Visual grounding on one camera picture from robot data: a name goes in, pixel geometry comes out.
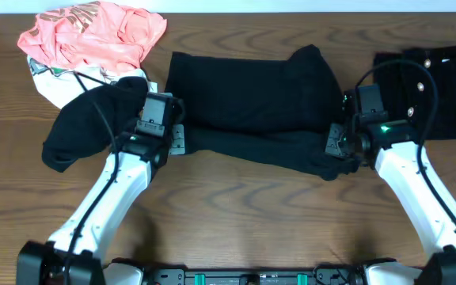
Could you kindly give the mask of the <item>black t-shirt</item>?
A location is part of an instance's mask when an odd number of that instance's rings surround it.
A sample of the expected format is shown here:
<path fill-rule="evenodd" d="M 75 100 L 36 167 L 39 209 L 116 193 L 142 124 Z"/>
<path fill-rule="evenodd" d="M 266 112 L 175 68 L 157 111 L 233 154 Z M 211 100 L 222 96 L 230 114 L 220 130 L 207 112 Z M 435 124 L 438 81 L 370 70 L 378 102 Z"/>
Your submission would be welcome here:
<path fill-rule="evenodd" d="M 359 168 L 326 154 L 342 93 L 320 50 L 287 60 L 223 59 L 175 51 L 165 91 L 183 100 L 186 154 L 200 150 L 333 181 Z"/>

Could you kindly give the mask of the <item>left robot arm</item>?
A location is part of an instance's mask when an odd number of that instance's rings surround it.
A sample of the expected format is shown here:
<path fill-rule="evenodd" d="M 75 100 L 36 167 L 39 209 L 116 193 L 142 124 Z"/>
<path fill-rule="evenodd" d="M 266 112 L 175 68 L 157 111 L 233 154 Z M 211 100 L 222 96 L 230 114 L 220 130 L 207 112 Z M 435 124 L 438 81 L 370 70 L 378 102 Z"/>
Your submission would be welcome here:
<path fill-rule="evenodd" d="M 184 103 L 171 93 L 148 93 L 142 115 L 115 144 L 94 186 L 45 243 L 28 241 L 17 258 L 18 284 L 144 284 L 144 269 L 103 265 L 131 205 L 170 154 L 184 151 Z"/>

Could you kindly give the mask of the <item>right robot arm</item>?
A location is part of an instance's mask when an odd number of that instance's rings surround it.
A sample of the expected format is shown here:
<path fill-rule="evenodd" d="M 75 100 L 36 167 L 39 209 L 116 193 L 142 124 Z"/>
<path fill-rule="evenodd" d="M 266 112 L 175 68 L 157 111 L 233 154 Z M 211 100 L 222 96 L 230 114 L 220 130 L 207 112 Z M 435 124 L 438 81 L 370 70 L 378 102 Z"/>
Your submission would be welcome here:
<path fill-rule="evenodd" d="M 366 162 L 393 190 L 417 232 L 427 263 L 371 261 L 354 277 L 362 284 L 456 284 L 456 200 L 431 164 L 415 128 L 390 120 L 377 85 L 344 92 L 342 123 L 330 127 L 325 152 Z"/>

